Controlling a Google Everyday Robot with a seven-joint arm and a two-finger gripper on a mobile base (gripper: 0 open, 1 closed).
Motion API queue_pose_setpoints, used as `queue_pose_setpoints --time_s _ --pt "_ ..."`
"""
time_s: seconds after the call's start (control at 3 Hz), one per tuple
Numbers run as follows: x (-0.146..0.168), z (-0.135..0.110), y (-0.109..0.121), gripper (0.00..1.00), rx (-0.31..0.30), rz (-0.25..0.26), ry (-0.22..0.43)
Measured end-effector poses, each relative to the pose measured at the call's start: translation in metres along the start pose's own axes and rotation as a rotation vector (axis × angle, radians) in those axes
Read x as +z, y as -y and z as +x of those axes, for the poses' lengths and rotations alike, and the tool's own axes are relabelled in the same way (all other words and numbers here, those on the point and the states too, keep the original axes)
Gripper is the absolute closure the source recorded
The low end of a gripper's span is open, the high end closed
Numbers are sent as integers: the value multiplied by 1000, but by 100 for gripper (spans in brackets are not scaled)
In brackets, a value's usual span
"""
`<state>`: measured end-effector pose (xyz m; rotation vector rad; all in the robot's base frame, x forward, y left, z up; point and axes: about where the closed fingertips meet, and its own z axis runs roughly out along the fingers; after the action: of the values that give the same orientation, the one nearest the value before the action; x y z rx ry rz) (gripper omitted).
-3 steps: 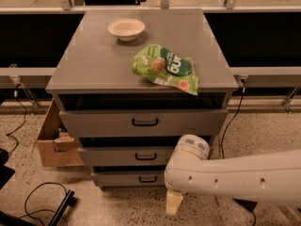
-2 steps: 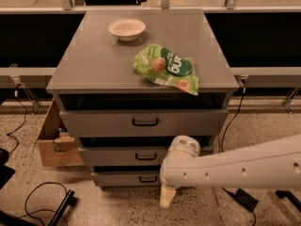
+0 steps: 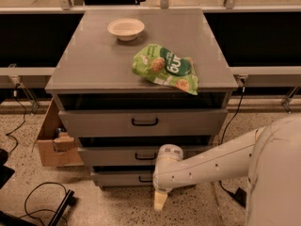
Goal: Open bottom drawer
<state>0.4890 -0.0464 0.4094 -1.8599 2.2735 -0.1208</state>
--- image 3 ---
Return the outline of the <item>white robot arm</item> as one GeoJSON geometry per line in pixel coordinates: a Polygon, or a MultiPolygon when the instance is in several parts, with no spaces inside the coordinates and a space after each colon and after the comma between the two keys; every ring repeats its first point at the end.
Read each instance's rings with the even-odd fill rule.
{"type": "Polygon", "coordinates": [[[153,173],[154,208],[172,189],[247,178],[246,226],[301,226],[301,115],[292,114],[185,159],[163,145],[153,173]]]}

